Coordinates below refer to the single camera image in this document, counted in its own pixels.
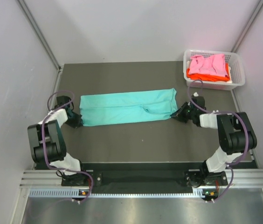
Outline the teal t shirt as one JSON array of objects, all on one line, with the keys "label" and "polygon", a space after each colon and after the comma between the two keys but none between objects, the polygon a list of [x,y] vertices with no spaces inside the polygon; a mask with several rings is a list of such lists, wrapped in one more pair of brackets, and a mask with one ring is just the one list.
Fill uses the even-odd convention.
[{"label": "teal t shirt", "polygon": [[178,110],[172,89],[81,96],[84,126],[167,120]]}]

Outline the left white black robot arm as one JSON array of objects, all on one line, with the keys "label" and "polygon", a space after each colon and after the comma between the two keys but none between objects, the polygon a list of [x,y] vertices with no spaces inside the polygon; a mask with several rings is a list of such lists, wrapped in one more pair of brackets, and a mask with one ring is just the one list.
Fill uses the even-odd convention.
[{"label": "left white black robot arm", "polygon": [[64,168],[56,173],[64,180],[73,180],[83,185],[88,174],[82,170],[80,160],[73,158],[68,152],[61,132],[63,124],[71,128],[83,126],[82,116],[73,111],[74,104],[70,97],[59,96],[57,104],[50,110],[49,118],[28,127],[28,140],[33,161],[36,164],[46,163],[54,168]]}]

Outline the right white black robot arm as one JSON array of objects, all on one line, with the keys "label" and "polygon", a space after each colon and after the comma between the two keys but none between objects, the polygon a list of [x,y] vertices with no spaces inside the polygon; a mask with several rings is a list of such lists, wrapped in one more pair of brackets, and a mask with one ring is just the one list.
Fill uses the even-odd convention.
[{"label": "right white black robot arm", "polygon": [[227,168],[239,162],[247,152],[257,146],[256,134],[245,112],[207,112],[205,99],[192,95],[180,109],[171,114],[171,118],[187,123],[192,121],[197,127],[218,131],[219,147],[205,160],[200,168],[200,180],[212,184]]}]

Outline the orange t shirt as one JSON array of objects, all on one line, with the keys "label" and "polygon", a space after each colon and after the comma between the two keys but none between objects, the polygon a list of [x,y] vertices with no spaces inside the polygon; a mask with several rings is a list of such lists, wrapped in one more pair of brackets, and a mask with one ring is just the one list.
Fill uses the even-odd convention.
[{"label": "orange t shirt", "polygon": [[189,74],[189,68],[187,68],[187,78],[191,80],[201,80],[201,81],[209,81],[209,82],[226,82],[229,80],[228,74],[225,77],[219,77],[214,75],[207,75],[207,74]]}]

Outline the white perforated plastic basket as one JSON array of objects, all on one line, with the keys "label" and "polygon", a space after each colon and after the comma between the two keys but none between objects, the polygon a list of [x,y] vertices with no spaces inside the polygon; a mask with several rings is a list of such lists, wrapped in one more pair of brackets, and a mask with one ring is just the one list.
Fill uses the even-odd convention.
[{"label": "white perforated plastic basket", "polygon": [[183,56],[187,86],[230,91],[245,85],[240,56],[232,52],[188,49]]}]

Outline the white t shirt in basket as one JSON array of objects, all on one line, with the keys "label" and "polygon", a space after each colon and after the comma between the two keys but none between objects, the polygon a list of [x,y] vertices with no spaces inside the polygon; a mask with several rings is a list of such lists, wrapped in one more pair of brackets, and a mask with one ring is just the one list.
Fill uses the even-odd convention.
[{"label": "white t shirt in basket", "polygon": [[228,77],[229,77],[229,80],[226,81],[226,83],[228,83],[228,84],[232,84],[233,81],[232,81],[232,76],[231,76],[231,68],[230,68],[228,65],[226,65],[226,66],[227,66],[227,67],[226,67],[226,72],[227,72]]}]

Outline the pink t shirt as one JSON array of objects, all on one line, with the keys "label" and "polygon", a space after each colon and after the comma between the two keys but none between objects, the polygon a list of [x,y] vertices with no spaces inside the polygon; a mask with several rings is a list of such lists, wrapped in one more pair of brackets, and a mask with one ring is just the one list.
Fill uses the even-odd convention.
[{"label": "pink t shirt", "polygon": [[198,73],[225,77],[227,75],[225,64],[224,54],[215,54],[209,57],[194,55],[190,57],[189,74]]}]

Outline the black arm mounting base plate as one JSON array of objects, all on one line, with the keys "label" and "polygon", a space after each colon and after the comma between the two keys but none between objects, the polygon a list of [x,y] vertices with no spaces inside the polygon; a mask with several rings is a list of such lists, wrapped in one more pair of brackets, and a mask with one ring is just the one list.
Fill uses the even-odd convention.
[{"label": "black arm mounting base plate", "polygon": [[174,183],[180,186],[226,186],[225,171],[211,173],[204,162],[84,163],[95,186],[110,183]]}]

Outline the aluminium frame rail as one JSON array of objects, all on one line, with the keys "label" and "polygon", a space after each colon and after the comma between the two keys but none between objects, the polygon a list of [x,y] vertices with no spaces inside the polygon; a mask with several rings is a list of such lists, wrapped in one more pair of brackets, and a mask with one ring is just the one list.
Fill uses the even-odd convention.
[{"label": "aluminium frame rail", "polygon": [[[109,170],[91,171],[96,186],[115,183],[179,183],[187,185],[193,180],[181,170]],[[62,178],[53,170],[26,170],[22,176],[21,187],[60,187]],[[233,188],[263,188],[263,169],[235,169],[231,184]]]}]

